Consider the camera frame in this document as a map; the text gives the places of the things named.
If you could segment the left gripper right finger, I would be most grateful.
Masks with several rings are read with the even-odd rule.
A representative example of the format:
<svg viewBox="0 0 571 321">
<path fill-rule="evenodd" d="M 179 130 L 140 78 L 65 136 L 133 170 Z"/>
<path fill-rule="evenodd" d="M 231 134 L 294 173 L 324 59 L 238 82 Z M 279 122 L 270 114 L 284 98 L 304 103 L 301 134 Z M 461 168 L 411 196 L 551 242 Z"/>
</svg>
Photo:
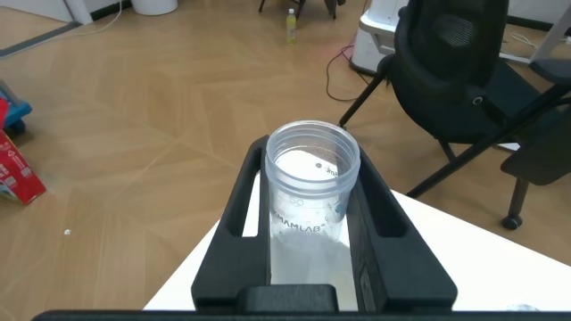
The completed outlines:
<svg viewBox="0 0 571 321">
<path fill-rule="evenodd" d="M 364 152 L 346 218 L 358 310 L 452 310 L 456 284 Z"/>
</svg>

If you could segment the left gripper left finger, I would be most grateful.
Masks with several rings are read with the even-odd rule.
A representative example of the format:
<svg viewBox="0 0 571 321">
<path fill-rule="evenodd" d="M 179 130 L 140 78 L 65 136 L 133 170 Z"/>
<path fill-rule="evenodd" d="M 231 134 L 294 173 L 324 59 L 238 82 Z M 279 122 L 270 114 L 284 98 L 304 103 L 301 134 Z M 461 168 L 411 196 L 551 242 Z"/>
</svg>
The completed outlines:
<svg viewBox="0 0 571 321">
<path fill-rule="evenodd" d="M 268 137 L 254 141 L 237 176 L 219 225 L 191 286 L 198 311 L 233 311 L 246 288 L 270 284 L 269 192 L 265 178 Z M 252 195 L 259 197 L 257 235 L 243 237 Z"/>
</svg>

